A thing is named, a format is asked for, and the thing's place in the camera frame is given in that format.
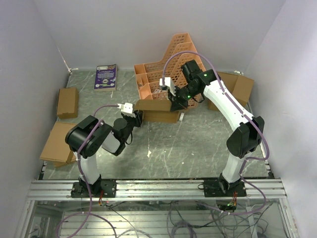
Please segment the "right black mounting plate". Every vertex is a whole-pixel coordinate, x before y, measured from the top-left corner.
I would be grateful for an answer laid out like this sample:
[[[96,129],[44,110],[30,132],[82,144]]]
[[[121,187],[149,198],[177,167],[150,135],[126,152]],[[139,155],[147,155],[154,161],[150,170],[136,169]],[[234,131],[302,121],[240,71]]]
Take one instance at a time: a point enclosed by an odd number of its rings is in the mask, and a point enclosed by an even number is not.
[[[208,179],[204,180],[203,183],[203,191],[205,197],[231,197],[234,195],[237,197],[246,197],[247,192],[245,189],[245,184],[242,181],[239,181],[232,188],[225,188],[223,183],[219,182],[216,179]]]

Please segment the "cardboard box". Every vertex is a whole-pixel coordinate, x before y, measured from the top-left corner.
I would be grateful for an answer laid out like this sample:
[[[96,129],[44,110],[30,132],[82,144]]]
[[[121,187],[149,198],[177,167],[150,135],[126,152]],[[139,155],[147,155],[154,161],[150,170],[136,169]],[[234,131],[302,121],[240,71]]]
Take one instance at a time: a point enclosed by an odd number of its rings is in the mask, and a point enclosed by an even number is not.
[[[218,75],[234,98],[243,107],[246,107],[254,85],[254,80],[242,75],[225,72],[218,72]]]
[[[170,100],[138,100],[134,108],[143,112],[143,120],[148,122],[176,123],[180,111],[171,112]]]
[[[78,117],[79,92],[77,88],[61,88],[59,90],[57,112],[59,119],[73,119]]]
[[[65,142],[67,133],[75,126],[73,123],[57,121],[47,139],[40,155],[40,159],[52,162],[55,168],[70,165],[76,162],[74,153]]]

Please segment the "purple book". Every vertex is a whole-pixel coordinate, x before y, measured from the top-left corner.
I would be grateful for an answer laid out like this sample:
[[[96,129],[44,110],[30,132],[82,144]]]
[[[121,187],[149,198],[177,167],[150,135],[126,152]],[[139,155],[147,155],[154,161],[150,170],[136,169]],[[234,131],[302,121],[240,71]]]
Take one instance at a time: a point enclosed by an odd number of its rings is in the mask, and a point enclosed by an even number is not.
[[[95,91],[115,91],[117,64],[97,66],[94,83]]]

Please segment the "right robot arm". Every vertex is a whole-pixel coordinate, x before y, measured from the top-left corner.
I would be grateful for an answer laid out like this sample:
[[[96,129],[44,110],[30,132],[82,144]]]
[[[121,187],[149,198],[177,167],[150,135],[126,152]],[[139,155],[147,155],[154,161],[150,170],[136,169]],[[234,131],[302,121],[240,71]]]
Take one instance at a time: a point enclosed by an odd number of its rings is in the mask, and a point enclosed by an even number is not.
[[[166,87],[168,91],[170,110],[187,108],[189,100],[200,94],[216,106],[231,128],[231,135],[226,141],[228,159],[218,178],[219,192],[230,196],[241,181],[246,161],[262,141],[264,119],[247,111],[231,95],[213,69],[203,71],[195,60],[186,62],[180,69],[187,82],[182,88],[174,85],[170,77],[160,79],[161,87]]]

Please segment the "black mounting plate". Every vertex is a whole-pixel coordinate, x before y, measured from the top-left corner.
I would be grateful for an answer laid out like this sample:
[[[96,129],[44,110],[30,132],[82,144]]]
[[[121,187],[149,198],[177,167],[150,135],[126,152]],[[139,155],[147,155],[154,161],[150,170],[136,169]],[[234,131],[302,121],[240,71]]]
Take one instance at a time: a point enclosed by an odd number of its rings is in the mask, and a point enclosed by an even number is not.
[[[116,196],[116,180],[99,178],[94,184],[90,184],[89,187],[92,197],[115,198]],[[89,198],[86,183],[81,179],[78,182],[74,182],[70,196],[72,198]]]
[[[231,197],[234,195],[237,197],[246,197],[247,192],[245,189],[245,184],[242,181],[239,181],[232,188],[225,188],[223,183],[219,182],[216,179],[208,179],[204,180],[203,183],[203,191],[205,197]]]

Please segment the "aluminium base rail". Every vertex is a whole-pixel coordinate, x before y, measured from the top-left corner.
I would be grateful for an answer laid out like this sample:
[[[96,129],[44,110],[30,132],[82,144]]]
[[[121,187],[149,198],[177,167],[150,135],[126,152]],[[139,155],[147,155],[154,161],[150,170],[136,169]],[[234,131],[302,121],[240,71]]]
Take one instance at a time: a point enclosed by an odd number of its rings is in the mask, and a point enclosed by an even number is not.
[[[198,189],[202,180],[118,180],[114,198],[106,201],[207,200]],[[250,179],[267,199],[286,198],[280,179]],[[31,183],[27,199],[36,201],[80,200],[71,198],[72,180],[36,180]]]

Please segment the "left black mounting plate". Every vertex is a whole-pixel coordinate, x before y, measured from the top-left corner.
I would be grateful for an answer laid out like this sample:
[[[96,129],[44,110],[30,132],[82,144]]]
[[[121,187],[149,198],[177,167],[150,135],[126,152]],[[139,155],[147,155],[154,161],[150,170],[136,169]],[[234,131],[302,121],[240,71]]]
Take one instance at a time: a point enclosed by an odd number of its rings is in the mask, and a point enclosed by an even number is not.
[[[94,184],[90,184],[89,187],[92,197],[115,198],[116,196],[116,180],[99,178]],[[70,196],[72,198],[89,198],[86,183],[81,179],[78,182],[74,182]]]

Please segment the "peach plastic file organizer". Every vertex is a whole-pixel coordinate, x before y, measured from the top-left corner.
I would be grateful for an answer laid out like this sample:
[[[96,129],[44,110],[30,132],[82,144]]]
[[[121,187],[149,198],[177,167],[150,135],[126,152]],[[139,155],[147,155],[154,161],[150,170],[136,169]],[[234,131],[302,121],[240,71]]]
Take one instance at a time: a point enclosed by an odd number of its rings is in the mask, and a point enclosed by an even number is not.
[[[186,86],[187,81],[180,67],[190,60],[195,60],[201,70],[206,70],[201,58],[194,54],[184,53],[167,62],[171,56],[183,51],[196,51],[188,33],[175,34],[160,61],[134,65],[140,99],[162,100],[167,98],[167,92],[161,90],[159,86],[159,79],[163,74],[166,78],[170,77],[174,85],[180,88]]]

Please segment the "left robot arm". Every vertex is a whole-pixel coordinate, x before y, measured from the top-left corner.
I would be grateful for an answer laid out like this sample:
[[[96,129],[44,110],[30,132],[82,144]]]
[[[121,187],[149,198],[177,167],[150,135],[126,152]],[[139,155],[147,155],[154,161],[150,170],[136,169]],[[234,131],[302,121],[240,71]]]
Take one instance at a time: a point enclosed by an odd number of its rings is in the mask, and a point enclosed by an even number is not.
[[[112,155],[120,155],[133,141],[133,129],[140,127],[142,122],[143,112],[139,110],[131,116],[121,113],[121,118],[117,118],[112,126],[87,116],[66,134],[65,142],[78,159],[79,185],[88,196],[95,197],[102,190],[97,151],[103,148]]]

